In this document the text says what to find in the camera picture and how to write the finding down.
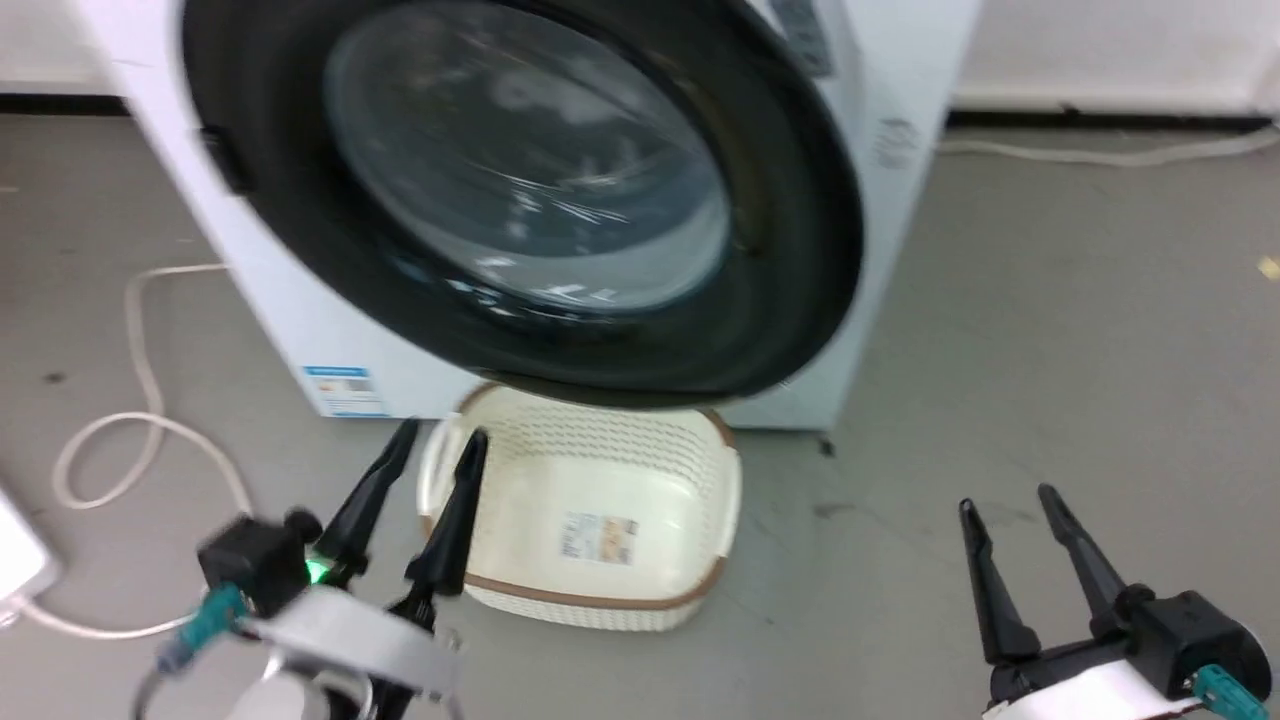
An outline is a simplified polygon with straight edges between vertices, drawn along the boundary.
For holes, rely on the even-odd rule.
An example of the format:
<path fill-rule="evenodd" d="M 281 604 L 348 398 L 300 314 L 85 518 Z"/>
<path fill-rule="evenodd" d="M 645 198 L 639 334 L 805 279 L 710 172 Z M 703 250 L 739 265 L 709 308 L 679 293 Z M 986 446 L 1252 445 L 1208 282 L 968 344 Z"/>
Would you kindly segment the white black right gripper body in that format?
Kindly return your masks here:
<path fill-rule="evenodd" d="M 984 632 L 992 666 L 983 719 L 1180 719 L 1204 707 L 1176 664 L 1137 641 L 1080 641 L 1043 650 L 1034 632 Z"/>

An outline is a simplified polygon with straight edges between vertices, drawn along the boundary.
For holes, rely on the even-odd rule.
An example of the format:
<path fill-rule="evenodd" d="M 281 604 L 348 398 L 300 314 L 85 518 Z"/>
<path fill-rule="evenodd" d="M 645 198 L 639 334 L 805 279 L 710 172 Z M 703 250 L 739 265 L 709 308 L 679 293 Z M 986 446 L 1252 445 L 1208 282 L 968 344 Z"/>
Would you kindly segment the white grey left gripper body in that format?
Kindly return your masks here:
<path fill-rule="evenodd" d="M 244 624 L 269 650 L 238 719 L 402 719 L 415 700 L 462 719 L 460 641 L 329 585 Z"/>

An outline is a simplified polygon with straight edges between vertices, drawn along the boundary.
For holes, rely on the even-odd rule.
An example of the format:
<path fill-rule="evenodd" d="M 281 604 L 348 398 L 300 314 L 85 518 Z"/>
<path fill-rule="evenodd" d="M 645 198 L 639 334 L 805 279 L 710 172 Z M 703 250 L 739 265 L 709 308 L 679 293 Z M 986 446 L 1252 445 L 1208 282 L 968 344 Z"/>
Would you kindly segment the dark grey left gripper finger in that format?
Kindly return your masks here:
<path fill-rule="evenodd" d="M 369 544 L 387 496 L 404 473 L 420 420 L 403 420 L 312 543 L 312 583 L 347 587 L 369 569 Z"/>
<path fill-rule="evenodd" d="M 436 594 L 453 597 L 465 588 L 489 445 L 483 428 L 466 439 L 456 428 L 438 428 L 428 441 L 419 509 L 431 527 L 422 551 L 404 569 L 416 601 L 430 603 Z"/>

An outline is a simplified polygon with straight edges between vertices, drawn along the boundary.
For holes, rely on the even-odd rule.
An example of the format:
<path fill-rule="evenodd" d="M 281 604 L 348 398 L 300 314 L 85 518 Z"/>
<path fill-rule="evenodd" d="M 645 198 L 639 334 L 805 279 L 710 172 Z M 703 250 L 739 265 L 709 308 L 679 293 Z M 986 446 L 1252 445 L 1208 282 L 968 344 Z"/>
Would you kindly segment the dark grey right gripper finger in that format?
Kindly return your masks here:
<path fill-rule="evenodd" d="M 1134 609 L 1153 598 L 1143 583 L 1126 583 L 1080 524 L 1060 492 L 1041 484 L 1037 495 L 1053 538 L 1068 551 L 1089 606 L 1091 634 L 1097 641 L 1112 641 L 1130 633 Z"/>
<path fill-rule="evenodd" d="M 986 662 L 1009 665 L 1037 657 L 1041 641 L 1027 626 L 995 564 L 995 544 L 977 505 L 970 498 L 957 506 L 965 546 L 975 616 Z"/>

